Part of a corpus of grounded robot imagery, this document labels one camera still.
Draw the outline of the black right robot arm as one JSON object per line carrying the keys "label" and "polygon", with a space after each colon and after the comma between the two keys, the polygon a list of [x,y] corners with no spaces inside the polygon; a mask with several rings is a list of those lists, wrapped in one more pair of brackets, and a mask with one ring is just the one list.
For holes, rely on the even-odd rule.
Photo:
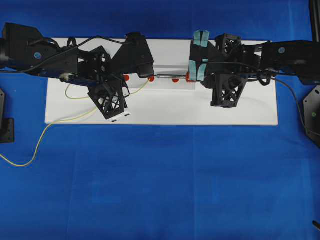
{"label": "black right robot arm", "polygon": [[306,40],[246,45],[241,37],[224,33],[209,41],[209,31],[195,31],[190,43],[189,80],[229,74],[248,78],[277,75],[298,77],[305,86],[320,84],[320,44]]}

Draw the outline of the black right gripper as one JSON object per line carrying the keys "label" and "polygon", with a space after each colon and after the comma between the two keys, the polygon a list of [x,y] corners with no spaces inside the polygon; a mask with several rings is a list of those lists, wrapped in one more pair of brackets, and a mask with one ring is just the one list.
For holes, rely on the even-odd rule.
{"label": "black right gripper", "polygon": [[246,45],[241,37],[224,33],[209,40],[210,32],[197,30],[190,43],[188,82],[229,84],[258,82],[263,79],[261,54],[263,45]]}

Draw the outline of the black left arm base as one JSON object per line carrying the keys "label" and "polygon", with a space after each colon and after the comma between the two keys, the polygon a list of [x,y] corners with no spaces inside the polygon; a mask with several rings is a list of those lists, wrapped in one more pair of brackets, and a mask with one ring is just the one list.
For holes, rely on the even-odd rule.
{"label": "black left arm base", "polygon": [[0,90],[0,143],[15,142],[15,121],[13,118],[5,118],[5,98],[6,95]]}

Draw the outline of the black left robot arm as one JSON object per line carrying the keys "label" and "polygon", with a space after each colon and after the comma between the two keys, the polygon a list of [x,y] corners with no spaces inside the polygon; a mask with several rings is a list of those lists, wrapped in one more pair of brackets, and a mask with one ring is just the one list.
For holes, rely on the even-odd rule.
{"label": "black left robot arm", "polygon": [[92,50],[81,47],[74,37],[60,46],[31,26],[5,23],[0,38],[0,71],[59,79],[63,83],[88,88],[88,95],[111,95],[125,86],[125,74],[148,78],[154,74],[154,59],[144,35],[131,32],[111,55],[100,45]]}

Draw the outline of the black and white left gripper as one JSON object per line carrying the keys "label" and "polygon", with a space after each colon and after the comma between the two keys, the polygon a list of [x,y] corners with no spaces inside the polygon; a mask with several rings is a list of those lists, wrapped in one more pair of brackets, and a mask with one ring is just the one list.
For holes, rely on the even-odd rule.
{"label": "black and white left gripper", "polygon": [[[123,74],[137,74],[140,78],[154,75],[154,59],[146,37],[139,32],[125,36],[125,42],[111,59],[103,46],[91,51],[78,51],[78,72],[75,84],[99,84],[108,96],[129,97],[130,90]],[[106,76],[109,62],[109,73]]]}

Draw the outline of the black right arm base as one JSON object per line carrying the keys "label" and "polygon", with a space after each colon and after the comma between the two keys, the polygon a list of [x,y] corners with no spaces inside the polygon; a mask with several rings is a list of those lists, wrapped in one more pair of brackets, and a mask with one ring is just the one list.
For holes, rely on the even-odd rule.
{"label": "black right arm base", "polygon": [[306,136],[320,147],[320,86],[317,85],[303,99]]}

